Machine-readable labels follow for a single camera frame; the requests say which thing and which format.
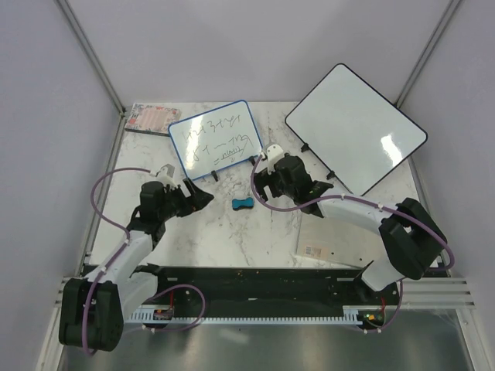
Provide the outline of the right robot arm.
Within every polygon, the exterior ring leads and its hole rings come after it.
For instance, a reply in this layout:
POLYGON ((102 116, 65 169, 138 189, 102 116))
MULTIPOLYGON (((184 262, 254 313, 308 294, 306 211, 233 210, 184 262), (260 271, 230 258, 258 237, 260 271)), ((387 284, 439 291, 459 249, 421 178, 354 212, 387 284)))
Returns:
POLYGON ((291 211, 338 219, 381 238, 385 256, 371 261, 353 280, 359 302, 374 303, 387 286, 405 278, 421 279, 441 252, 448 254, 450 265, 455 263, 445 235, 419 201, 407 198, 386 206, 360 196, 334 194, 333 185, 312 179, 303 160, 285 152, 261 153, 252 164, 258 166, 262 161, 267 166, 252 171, 251 189, 264 207, 274 210, 269 197, 286 196, 294 203, 291 211))

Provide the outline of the blue whiteboard eraser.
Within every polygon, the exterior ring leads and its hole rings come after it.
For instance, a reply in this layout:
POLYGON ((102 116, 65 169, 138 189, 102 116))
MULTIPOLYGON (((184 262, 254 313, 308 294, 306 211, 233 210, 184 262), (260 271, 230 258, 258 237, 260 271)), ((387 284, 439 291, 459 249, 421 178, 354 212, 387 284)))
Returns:
POLYGON ((243 209, 253 209, 254 208, 254 200, 252 197, 247 197, 244 199, 232 199, 231 202, 232 209, 234 211, 239 211, 243 209))

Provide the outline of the blue framed small whiteboard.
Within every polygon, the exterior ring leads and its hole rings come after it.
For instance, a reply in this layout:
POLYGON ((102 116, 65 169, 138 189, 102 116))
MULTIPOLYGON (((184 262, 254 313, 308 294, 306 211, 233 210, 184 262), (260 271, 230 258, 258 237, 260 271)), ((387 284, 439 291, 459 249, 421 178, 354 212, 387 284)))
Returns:
POLYGON ((256 157, 263 148, 245 100, 172 123, 169 136, 186 177, 192 180, 256 157))

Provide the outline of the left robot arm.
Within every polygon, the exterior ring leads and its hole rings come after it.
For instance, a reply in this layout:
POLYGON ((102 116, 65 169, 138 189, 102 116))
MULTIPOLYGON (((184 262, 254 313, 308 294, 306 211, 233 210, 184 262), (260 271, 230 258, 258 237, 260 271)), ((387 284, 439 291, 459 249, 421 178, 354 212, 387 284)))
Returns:
POLYGON ((65 284, 61 344, 87 352, 110 352, 120 341, 125 320, 141 304, 167 300, 169 284, 152 273, 139 271, 138 266, 162 239, 166 221, 200 211, 214 198, 190 179, 185 179, 184 185, 188 195, 169 179, 144 183, 119 246, 90 273, 65 284))

